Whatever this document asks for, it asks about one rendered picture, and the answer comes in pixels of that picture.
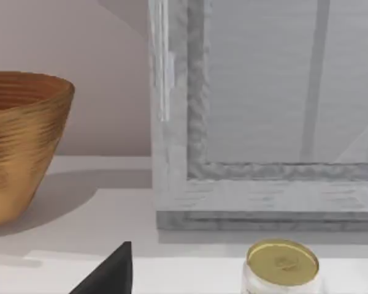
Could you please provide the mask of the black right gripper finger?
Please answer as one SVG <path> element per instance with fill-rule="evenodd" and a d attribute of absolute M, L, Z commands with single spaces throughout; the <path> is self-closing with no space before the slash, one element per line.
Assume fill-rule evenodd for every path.
<path fill-rule="evenodd" d="M 123 242 L 69 294 L 132 294 L 131 242 Z"/>

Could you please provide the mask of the brown ribbed plant pot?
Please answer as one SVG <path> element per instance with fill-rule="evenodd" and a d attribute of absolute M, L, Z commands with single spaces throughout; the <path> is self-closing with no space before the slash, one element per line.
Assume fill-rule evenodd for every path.
<path fill-rule="evenodd" d="M 0 71 L 0 225 L 35 196 L 64 132 L 75 94 L 44 73 Z"/>

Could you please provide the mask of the white can with gold lid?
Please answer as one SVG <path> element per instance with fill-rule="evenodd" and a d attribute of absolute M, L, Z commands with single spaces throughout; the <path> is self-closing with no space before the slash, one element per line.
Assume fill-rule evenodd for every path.
<path fill-rule="evenodd" d="M 240 294 L 324 294 L 318 258 L 295 241 L 258 241 L 247 251 Z"/>

